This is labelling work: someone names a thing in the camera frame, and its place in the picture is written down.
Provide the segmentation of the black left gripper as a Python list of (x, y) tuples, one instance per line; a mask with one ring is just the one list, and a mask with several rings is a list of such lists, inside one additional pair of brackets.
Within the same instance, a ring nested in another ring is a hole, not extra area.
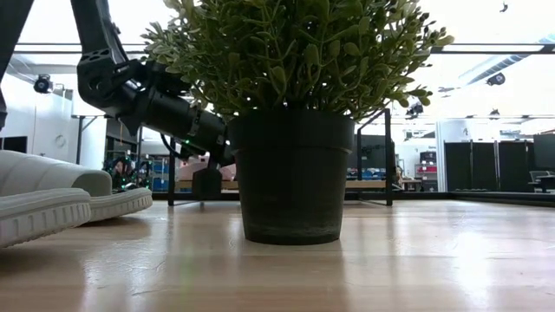
[(202, 111), (199, 120), (199, 134), (203, 138), (202, 148), (210, 153), (210, 167), (230, 166), (234, 164), (231, 147), (227, 144), (227, 127), (216, 114)]

